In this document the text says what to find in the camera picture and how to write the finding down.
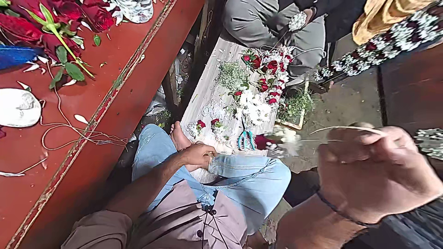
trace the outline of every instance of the red table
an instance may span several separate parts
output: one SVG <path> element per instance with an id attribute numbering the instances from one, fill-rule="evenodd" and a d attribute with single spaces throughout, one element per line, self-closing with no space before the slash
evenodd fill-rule
<path id="1" fill-rule="evenodd" d="M 86 50 L 82 59 L 96 77 L 84 83 L 62 87 L 58 93 L 62 110 L 72 125 L 128 138 L 149 105 L 177 55 L 204 0 L 157 0 L 154 17 L 147 23 L 113 26 L 108 40 L 93 47 L 93 34 L 85 30 Z M 0 88 L 32 88 L 39 100 L 46 100 L 44 123 L 65 123 L 57 109 L 57 96 L 48 89 L 51 78 L 39 70 L 1 72 Z M 84 116 L 89 125 L 74 119 Z M 41 138 L 51 126 L 7 128 L 0 139 L 0 171 L 19 172 L 45 155 L 42 165 L 20 177 L 0 177 L 0 248 L 57 248 L 96 190 L 103 185 L 124 147 L 96 145 L 85 140 L 55 151 L 43 148 Z M 56 148 L 80 136 L 68 127 L 56 128 L 46 137 L 46 145 Z"/>

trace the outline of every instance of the grey shirt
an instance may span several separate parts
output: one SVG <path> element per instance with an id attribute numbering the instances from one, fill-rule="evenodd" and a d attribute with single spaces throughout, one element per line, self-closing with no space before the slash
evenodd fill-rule
<path id="1" fill-rule="evenodd" d="M 205 249 L 225 249 L 225 242 L 229 249 L 241 249 L 247 236 L 241 210 L 222 192 L 214 210 L 214 216 L 202 211 L 185 180 L 134 224 L 127 215 L 108 210 L 83 217 L 62 249 L 201 249 L 202 234 Z"/>

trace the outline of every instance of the black thread bracelet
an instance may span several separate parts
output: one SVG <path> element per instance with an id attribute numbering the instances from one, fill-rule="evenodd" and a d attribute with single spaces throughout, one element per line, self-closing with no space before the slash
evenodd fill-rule
<path id="1" fill-rule="evenodd" d="M 317 191 L 317 195 L 318 195 L 318 197 L 320 198 L 320 200 L 322 202 L 324 202 L 328 207 L 330 207 L 332 209 L 332 211 L 334 211 L 335 213 L 339 214 L 343 218 L 354 222 L 357 225 L 365 226 L 367 228 L 378 228 L 380 226 L 379 223 L 371 224 L 371 223 L 364 223 L 364 222 L 358 221 L 358 220 L 352 218 L 351 216 L 348 216 L 348 215 L 340 212 L 336 206 L 334 206 L 332 203 L 330 203 L 328 200 L 326 200 L 326 198 L 320 193 L 320 191 Z"/>

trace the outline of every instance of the light blue jeans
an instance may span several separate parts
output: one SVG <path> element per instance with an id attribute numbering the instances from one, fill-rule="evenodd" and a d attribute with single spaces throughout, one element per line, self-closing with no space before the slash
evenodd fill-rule
<path id="1" fill-rule="evenodd" d="M 132 166 L 133 181 L 177 152 L 169 135 L 155 124 L 144 127 L 139 140 Z M 213 206 L 217 191 L 237 204 L 245 217 L 248 235 L 251 235 L 277 206 L 291 180 L 291 171 L 286 165 L 279 159 L 263 156 L 218 155 L 209 166 L 209 172 L 226 179 L 214 186 L 204 185 L 181 167 L 148 207 L 148 212 L 162 201 L 174 184 L 187 180 L 202 206 Z"/>

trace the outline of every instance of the blue-handled scissors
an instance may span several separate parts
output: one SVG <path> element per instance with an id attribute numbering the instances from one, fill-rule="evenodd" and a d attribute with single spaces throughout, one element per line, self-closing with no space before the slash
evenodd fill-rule
<path id="1" fill-rule="evenodd" d="M 248 145 L 250 144 L 249 149 L 255 151 L 256 146 L 254 143 L 254 136 L 251 132 L 251 129 L 249 129 L 249 126 L 246 123 L 244 117 L 241 117 L 241 122 L 243 124 L 243 132 L 240 134 L 240 137 L 238 138 L 238 149 L 244 151 L 245 149 L 249 148 Z"/>

